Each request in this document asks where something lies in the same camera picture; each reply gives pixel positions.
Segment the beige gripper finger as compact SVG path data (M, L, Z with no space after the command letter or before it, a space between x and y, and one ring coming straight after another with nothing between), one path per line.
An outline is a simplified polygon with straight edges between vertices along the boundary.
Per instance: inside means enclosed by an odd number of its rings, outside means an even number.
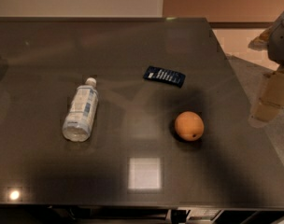
M263 74L257 96L250 109L248 122L261 128L284 109L284 66Z

